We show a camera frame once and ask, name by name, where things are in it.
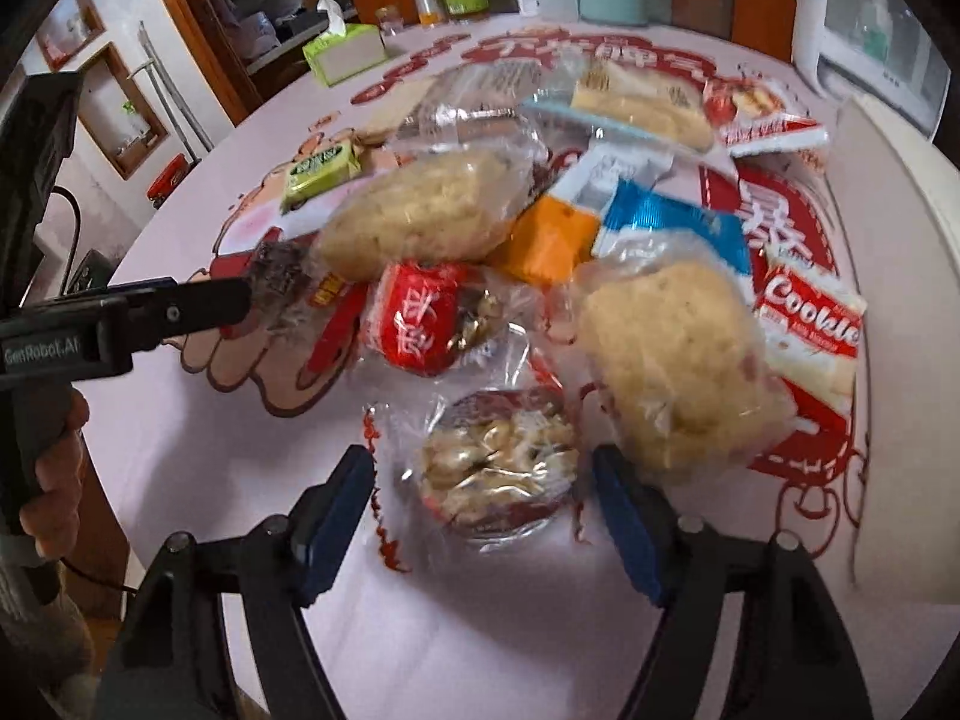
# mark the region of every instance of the orange snack package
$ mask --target orange snack package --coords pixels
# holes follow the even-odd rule
[[[594,141],[517,219],[488,264],[537,286],[570,279],[576,266],[592,259],[590,249],[617,183],[634,181],[649,189],[672,164],[669,153],[649,146]]]

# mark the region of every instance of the red candy package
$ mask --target red candy package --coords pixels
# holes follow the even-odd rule
[[[524,292],[466,263],[392,263],[373,292],[361,341],[393,367],[436,376],[493,338]]]

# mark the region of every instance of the tissue box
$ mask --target tissue box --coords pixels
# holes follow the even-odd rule
[[[346,35],[329,33],[304,46],[304,56],[314,76],[333,86],[349,76],[387,61],[380,30],[368,23],[349,23]]]

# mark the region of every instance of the blue snack package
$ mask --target blue snack package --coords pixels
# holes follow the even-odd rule
[[[740,276],[747,299],[752,300],[750,248],[740,219],[643,189],[632,181],[620,181],[610,208],[593,242],[594,257],[609,254],[617,242],[635,237],[635,231],[689,230],[703,238]]]

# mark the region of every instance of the microwave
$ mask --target microwave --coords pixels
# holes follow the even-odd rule
[[[825,98],[866,91],[936,133],[950,71],[903,0],[797,0],[793,62]]]

